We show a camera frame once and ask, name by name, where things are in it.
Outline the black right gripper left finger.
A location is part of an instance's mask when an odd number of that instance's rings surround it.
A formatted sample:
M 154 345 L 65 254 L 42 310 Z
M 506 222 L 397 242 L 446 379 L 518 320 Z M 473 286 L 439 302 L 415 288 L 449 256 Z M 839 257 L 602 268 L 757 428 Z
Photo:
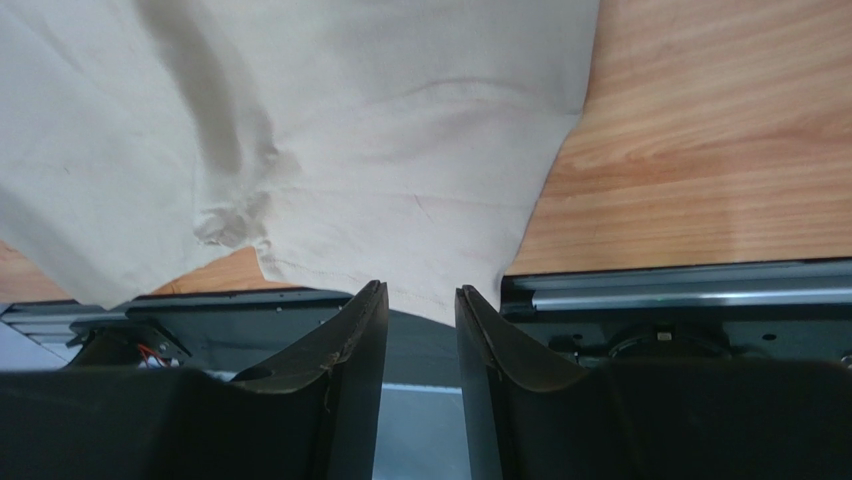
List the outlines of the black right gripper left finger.
M 103 335 L 64 368 L 1 377 L 5 479 L 368 479 L 389 320 L 367 283 L 325 323 L 222 381 L 143 369 Z

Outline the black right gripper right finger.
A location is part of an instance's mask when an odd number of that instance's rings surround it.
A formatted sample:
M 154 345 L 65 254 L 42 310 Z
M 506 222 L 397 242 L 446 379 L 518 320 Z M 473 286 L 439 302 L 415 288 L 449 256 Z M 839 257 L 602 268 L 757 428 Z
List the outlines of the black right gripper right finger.
M 642 357 L 587 369 L 455 294 L 476 479 L 847 479 L 851 372 Z

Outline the beige t-shirt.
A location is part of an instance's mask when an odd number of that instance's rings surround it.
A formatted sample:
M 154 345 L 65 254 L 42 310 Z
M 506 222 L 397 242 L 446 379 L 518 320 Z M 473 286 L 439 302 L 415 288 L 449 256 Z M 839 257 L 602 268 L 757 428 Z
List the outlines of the beige t-shirt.
M 269 281 L 492 305 L 581 118 L 595 1 L 5 1 L 1 238 L 112 308 Z

